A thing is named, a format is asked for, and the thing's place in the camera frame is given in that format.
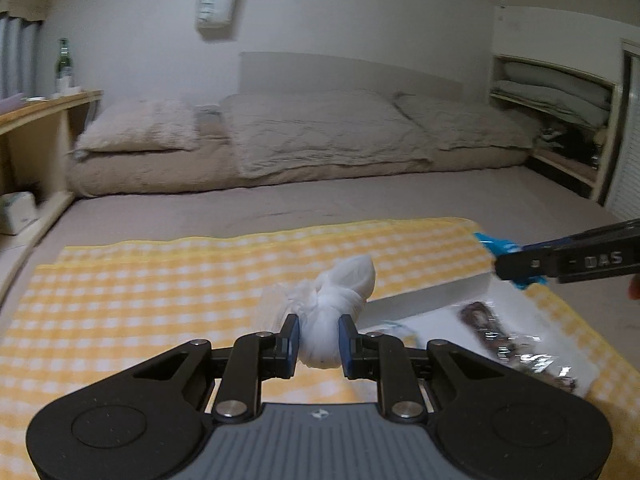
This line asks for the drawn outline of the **white knotted cloth bundle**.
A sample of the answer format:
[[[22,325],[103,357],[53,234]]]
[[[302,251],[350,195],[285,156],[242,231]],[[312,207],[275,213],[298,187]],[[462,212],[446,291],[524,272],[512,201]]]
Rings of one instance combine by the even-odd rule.
[[[374,288],[375,267],[369,255],[344,259],[313,280],[264,288],[254,309],[253,330],[277,333],[285,318],[295,314],[299,361],[320,370],[337,368],[338,320],[345,314],[359,318]]]

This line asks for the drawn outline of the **white blue medicine sachet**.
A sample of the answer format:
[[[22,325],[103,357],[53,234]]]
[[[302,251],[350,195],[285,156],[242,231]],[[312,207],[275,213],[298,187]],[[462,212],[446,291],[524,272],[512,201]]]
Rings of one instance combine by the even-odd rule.
[[[407,348],[418,348],[421,343],[420,335],[406,324],[387,321],[366,330],[368,335],[388,335],[398,338]]]

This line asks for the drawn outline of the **grey bed sheet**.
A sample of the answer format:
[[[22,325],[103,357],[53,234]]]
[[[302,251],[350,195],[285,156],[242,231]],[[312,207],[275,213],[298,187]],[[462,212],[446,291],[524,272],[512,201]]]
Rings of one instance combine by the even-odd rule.
[[[458,217],[524,245],[615,222],[596,203],[525,167],[176,195],[111,195],[73,203],[28,258],[2,304],[9,327],[35,267],[66,246],[234,237],[375,219]]]

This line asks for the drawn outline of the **white cardboard box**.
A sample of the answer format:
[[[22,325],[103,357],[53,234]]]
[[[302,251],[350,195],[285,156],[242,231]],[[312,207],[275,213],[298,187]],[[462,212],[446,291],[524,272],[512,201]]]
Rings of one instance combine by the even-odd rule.
[[[448,340],[582,398],[599,375],[533,299],[489,273],[370,301],[356,325],[365,333],[387,321],[416,330],[418,348]]]

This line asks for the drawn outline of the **right wooden shelf unit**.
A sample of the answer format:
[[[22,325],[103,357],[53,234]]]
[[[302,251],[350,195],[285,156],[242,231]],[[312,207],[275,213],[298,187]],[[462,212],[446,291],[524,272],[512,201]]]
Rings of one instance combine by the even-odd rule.
[[[612,90],[612,104],[608,122],[598,130],[591,130],[554,117],[543,108],[493,92],[492,86],[503,77],[503,64],[510,61],[562,70],[609,86]],[[530,166],[596,203],[604,200],[617,142],[618,118],[620,118],[620,102],[622,102],[620,84],[573,67],[534,58],[496,54],[492,61],[488,99],[493,106],[502,110],[516,110],[519,115],[526,116],[532,122],[530,128],[535,132],[534,147],[529,155]]]

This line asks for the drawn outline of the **yellow white checkered cloth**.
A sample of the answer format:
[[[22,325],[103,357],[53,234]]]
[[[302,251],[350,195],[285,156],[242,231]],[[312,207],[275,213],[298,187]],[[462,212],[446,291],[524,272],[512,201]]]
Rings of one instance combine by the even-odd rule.
[[[468,219],[376,220],[233,238],[68,246],[38,266],[1,339],[1,474],[31,479],[25,431],[43,405],[194,338],[252,328],[262,290],[368,254],[384,298],[488,271]]]

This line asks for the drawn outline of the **beige quilted duvet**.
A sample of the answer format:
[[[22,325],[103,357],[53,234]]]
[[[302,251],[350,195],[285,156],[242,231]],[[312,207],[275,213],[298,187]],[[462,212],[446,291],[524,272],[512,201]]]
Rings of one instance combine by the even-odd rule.
[[[518,166],[533,145],[509,112],[420,94],[249,93],[192,108],[196,150],[89,154],[74,143],[70,187],[96,197],[495,169]]]

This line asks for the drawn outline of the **fluffy cream pillow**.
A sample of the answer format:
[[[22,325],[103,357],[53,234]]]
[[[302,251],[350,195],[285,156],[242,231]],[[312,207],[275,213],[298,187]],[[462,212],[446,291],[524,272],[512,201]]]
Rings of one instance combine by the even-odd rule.
[[[194,109],[174,100],[133,100],[98,115],[76,142],[89,154],[194,151],[200,133]]]

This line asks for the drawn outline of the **white tissue box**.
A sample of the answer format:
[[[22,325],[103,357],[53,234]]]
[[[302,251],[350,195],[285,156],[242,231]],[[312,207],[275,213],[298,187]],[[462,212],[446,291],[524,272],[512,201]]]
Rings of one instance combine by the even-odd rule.
[[[37,221],[39,214],[32,193],[15,192],[1,196],[0,233],[17,235]]]

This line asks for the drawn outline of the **white bed headboard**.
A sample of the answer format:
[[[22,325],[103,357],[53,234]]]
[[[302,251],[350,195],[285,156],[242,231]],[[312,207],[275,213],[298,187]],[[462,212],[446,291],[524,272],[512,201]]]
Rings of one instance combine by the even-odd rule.
[[[367,90],[387,99],[397,93],[459,101],[463,84],[410,68],[356,58],[292,53],[240,54],[239,92],[299,93]]]

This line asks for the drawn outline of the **wooden side shelf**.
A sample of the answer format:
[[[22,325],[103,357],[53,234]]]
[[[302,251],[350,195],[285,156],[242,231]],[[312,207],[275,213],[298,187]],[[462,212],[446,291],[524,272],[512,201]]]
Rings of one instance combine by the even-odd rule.
[[[1,237],[1,296],[5,297],[40,240],[73,203],[67,156],[102,100],[101,90],[35,100],[1,116],[1,192],[22,188],[36,196],[38,218]]]

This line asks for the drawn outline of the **green glass bottle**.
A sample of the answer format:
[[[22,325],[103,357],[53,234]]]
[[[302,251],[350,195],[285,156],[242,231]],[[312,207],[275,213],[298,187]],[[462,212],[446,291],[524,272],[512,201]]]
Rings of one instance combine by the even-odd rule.
[[[58,40],[58,60],[55,65],[55,91],[61,96],[73,87],[74,71],[67,38]]]

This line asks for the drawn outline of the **grey window curtain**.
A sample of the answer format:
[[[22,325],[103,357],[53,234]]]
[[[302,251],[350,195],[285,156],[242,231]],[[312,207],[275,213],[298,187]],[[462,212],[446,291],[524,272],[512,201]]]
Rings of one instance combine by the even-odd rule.
[[[0,77],[1,97],[21,93],[34,96],[36,90],[37,50],[41,23],[1,14]]]

